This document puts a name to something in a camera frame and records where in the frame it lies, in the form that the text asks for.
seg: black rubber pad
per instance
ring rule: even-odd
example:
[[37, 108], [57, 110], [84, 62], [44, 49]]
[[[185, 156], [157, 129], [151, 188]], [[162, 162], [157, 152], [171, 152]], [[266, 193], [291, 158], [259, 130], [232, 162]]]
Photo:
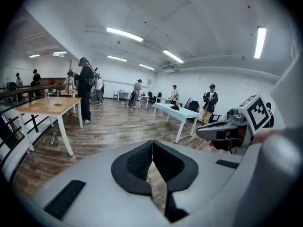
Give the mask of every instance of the black rubber pad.
[[61, 219], [72, 203], [75, 201], [86, 183], [72, 180], [61, 192], [44, 208], [44, 210], [57, 219]]
[[235, 162], [231, 162], [231, 161], [224, 161], [224, 160], [218, 160], [216, 162], [216, 164], [226, 166], [226, 167], [230, 167], [230, 168], [234, 168], [234, 169], [237, 169], [238, 166], [239, 166], [239, 163], [235, 163]]

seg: fluorescent light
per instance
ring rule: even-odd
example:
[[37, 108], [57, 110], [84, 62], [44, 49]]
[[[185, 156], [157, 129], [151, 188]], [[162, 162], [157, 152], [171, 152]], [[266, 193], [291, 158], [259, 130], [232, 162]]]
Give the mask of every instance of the fluorescent light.
[[53, 52], [53, 54], [67, 54], [67, 52], [66, 51], [59, 51], [59, 52]]
[[266, 35], [266, 28], [258, 27], [258, 39], [255, 52], [255, 58], [260, 59]]
[[171, 58], [175, 59], [176, 61], [178, 61], [180, 63], [184, 62], [180, 58], [178, 58], [177, 56], [175, 56], [174, 54], [170, 53], [168, 50], [164, 50], [163, 53], [167, 54], [168, 56], [170, 56]]
[[31, 55], [29, 58], [33, 58], [33, 57], [37, 57], [37, 56], [40, 56], [39, 54], [37, 55]]
[[118, 57], [113, 57], [113, 56], [107, 56], [108, 58], [111, 58], [111, 59], [114, 59], [114, 60], [120, 60], [120, 61], [127, 61], [125, 59], [121, 59], [121, 58], [118, 58]]
[[139, 66], [143, 66], [143, 67], [146, 67], [146, 68], [148, 68], [148, 69], [155, 70], [154, 68], [151, 68], [151, 67], [149, 67], [149, 66], [144, 66], [144, 65], [142, 65], [142, 64], [139, 64]]
[[123, 35], [123, 36], [129, 37], [129, 38], [132, 38], [132, 39], [137, 40], [139, 42], [141, 42], [143, 40], [143, 38], [141, 38], [141, 37], [132, 35], [130, 33], [124, 32], [122, 30], [118, 30], [118, 29], [114, 29], [114, 28], [107, 28], [107, 31], [118, 34], [118, 35]]

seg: white ceiling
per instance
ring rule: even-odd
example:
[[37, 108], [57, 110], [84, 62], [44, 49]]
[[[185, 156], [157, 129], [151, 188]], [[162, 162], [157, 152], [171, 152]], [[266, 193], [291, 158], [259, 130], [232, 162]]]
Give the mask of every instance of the white ceiling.
[[[288, 14], [273, 0], [56, 0], [56, 6], [94, 60], [112, 55], [135, 66], [160, 68], [176, 63], [162, 52], [167, 49], [185, 62], [181, 67], [187, 70], [227, 67], [277, 76], [291, 62]], [[259, 60], [253, 58], [258, 26], [267, 28]], [[144, 41], [108, 33], [106, 27]], [[28, 55], [60, 47], [28, 22], [15, 31], [17, 46]]]

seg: gray shirt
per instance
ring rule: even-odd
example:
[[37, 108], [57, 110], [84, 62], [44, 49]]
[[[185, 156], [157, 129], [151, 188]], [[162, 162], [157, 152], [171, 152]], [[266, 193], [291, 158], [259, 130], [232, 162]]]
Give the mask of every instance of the gray shirt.
[[140, 91], [140, 90], [142, 90], [141, 84], [140, 82], [136, 82], [134, 84], [134, 91]]

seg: table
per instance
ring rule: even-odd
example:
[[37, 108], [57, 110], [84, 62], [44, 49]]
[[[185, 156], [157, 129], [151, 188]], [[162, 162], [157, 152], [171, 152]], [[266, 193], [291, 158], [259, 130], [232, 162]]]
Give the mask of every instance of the table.
[[142, 98], [146, 98], [146, 109], [147, 109], [147, 105], [148, 105], [148, 99], [150, 98], [149, 96], [139, 96], [140, 98], [139, 98], [139, 109], [140, 109], [140, 106], [141, 106], [141, 99]]
[[125, 94], [127, 94], [127, 99], [128, 99], [128, 95], [131, 94], [131, 93], [128, 93], [128, 92], [121, 92], [121, 91], [118, 91], [118, 96], [117, 96], [117, 101], [118, 101], [118, 102], [119, 102], [120, 93], [125, 93]]
[[180, 124], [180, 127], [179, 127], [179, 131], [178, 131], [175, 143], [178, 143], [178, 141], [179, 141], [179, 138], [180, 138], [180, 135], [181, 135], [184, 123], [186, 122], [186, 119], [195, 118], [195, 122], [194, 122], [193, 127], [192, 127], [192, 129], [190, 131], [190, 134], [189, 134], [190, 136], [193, 135], [193, 132], [194, 132], [197, 120], [198, 120], [198, 118], [201, 117], [201, 115], [199, 113], [191, 111], [191, 110], [188, 110], [186, 108], [181, 108], [181, 107], [179, 108], [180, 109], [179, 111], [178, 110], [174, 110], [174, 109], [171, 108], [171, 106], [172, 106], [171, 104], [158, 104], [158, 103], [155, 103], [152, 106], [155, 108], [155, 110], [153, 112], [152, 124], [155, 123], [155, 116], [156, 116], [156, 110], [157, 110], [157, 108], [160, 109], [160, 110], [162, 110], [162, 111], [164, 111], [164, 112], [166, 112], [168, 114], [166, 122], [169, 121], [169, 116], [170, 115], [181, 121], [181, 124]]
[[[71, 145], [67, 139], [63, 118], [62, 115], [65, 114], [69, 109], [74, 107], [76, 104], [78, 104], [78, 114], [79, 114], [79, 123], [80, 128], [83, 128], [82, 124], [82, 115], [81, 115], [81, 104], [80, 104], [81, 98], [70, 98], [70, 97], [49, 97], [49, 98], [41, 98], [39, 100], [30, 102], [28, 104], [25, 104], [21, 107], [16, 108], [16, 111], [19, 116], [21, 128], [24, 134], [24, 137], [29, 143], [29, 147], [32, 151], [34, 151], [34, 147], [29, 139], [29, 136], [27, 134], [22, 114], [34, 114], [34, 115], [45, 115], [49, 116], [49, 120], [51, 123], [51, 127], [53, 127], [53, 122], [50, 116], [57, 117], [58, 124], [60, 128], [60, 132], [64, 141], [64, 144], [66, 146], [66, 149], [70, 156], [73, 156], [73, 151], [71, 149]], [[54, 104], [62, 104], [61, 107], [55, 106]]]
[[[61, 90], [60, 91], [61, 96], [67, 96], [67, 90]], [[76, 95], [78, 94], [78, 91], [70, 91], [70, 97], [76, 97]], [[72, 112], [75, 114], [76, 113], [76, 107], [72, 107]]]
[[171, 104], [170, 99], [157, 97], [156, 102], [158, 102], [158, 99], [160, 99], [160, 103], [163, 103], [163, 101], [164, 101], [165, 104]]

